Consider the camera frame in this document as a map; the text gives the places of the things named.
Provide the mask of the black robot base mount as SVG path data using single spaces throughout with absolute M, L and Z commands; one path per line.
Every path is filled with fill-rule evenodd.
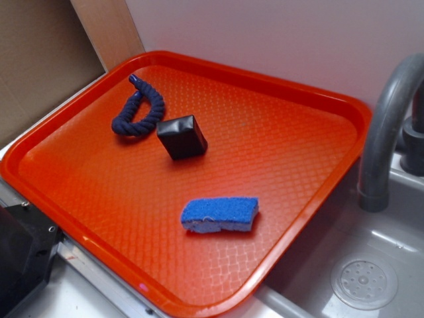
M 48 285 L 61 234 L 33 205 L 1 208 L 2 317 L 10 317 Z

